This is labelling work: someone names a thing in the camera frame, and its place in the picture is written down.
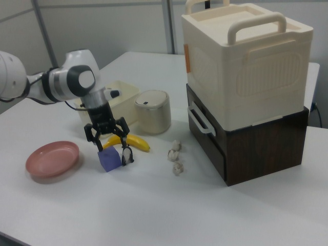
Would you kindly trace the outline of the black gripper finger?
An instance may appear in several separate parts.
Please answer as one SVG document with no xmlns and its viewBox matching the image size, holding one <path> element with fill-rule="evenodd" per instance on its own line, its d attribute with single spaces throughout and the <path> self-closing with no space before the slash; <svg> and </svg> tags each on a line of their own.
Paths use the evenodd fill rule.
<svg viewBox="0 0 328 246">
<path fill-rule="evenodd" d="M 120 138 L 122 148 L 125 150 L 128 147 L 126 139 L 129 134 L 129 127 L 123 117 L 115 121 L 115 126 L 112 133 Z"/>
<path fill-rule="evenodd" d="M 92 132 L 93 125 L 92 124 L 86 124 L 84 126 L 84 131 L 86 135 L 86 139 L 88 142 L 92 142 L 95 146 L 97 146 L 97 149 L 99 152 L 103 151 L 103 146 L 99 140 L 100 138 L 100 132 L 96 131 L 96 134 L 94 135 Z"/>
</svg>

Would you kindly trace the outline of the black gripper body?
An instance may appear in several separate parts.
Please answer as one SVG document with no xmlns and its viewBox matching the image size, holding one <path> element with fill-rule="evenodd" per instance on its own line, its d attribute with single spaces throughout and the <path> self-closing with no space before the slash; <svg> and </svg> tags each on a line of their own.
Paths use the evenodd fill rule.
<svg viewBox="0 0 328 246">
<path fill-rule="evenodd" d="M 87 109 L 91 124 L 86 124 L 86 134 L 91 135 L 91 128 L 101 135 L 113 133 L 115 129 L 115 119 L 113 117 L 109 103 L 97 108 Z"/>
</svg>

